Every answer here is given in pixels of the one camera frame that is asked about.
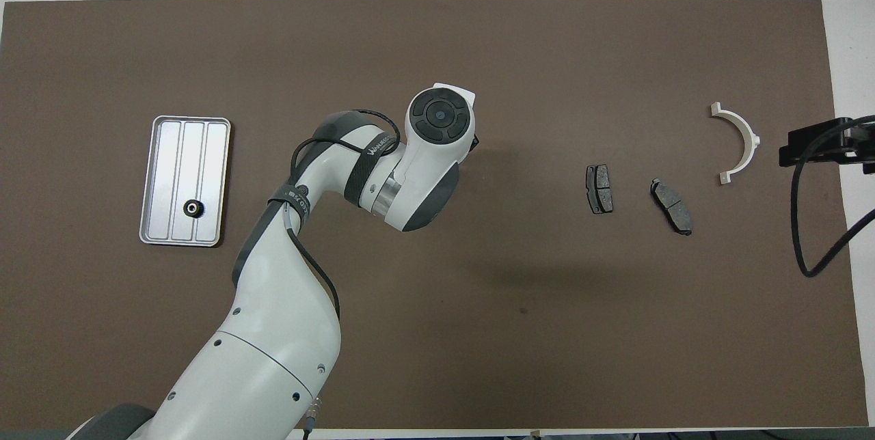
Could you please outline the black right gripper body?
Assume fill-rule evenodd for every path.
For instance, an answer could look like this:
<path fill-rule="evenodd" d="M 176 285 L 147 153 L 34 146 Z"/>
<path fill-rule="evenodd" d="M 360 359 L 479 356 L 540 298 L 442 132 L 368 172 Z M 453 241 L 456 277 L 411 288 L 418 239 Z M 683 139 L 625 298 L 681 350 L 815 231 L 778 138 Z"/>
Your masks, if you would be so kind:
<path fill-rule="evenodd" d="M 844 160 L 847 164 L 861 164 L 863 174 L 874 174 L 874 122 L 862 122 L 851 126 L 844 133 Z"/>

